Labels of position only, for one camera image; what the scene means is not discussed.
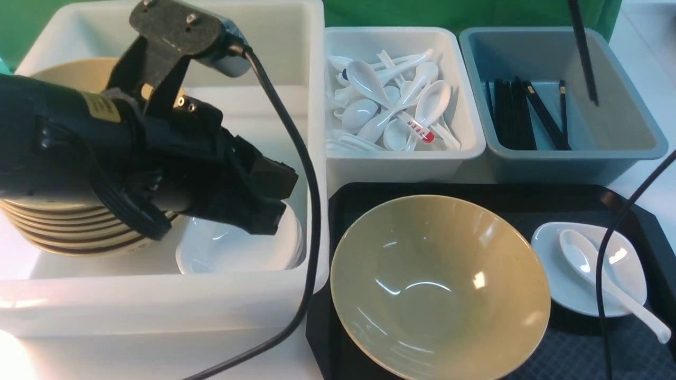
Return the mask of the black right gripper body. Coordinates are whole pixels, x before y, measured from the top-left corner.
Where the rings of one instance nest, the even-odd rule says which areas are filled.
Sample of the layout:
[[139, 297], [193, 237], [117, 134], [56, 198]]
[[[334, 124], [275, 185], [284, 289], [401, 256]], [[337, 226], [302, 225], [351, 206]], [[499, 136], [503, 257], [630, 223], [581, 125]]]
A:
[[135, 189], [162, 210], [275, 235], [298, 173], [222, 127], [222, 119], [205, 103], [194, 112], [140, 115]]

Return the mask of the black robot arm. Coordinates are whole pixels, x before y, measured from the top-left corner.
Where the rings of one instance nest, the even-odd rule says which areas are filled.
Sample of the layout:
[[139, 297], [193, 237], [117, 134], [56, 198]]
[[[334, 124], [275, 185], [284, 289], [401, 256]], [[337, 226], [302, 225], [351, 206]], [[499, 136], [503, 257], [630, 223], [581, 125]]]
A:
[[298, 175], [221, 126], [198, 102], [146, 116], [120, 94], [2, 75], [2, 198], [102, 205], [140, 235], [165, 212], [273, 235]]

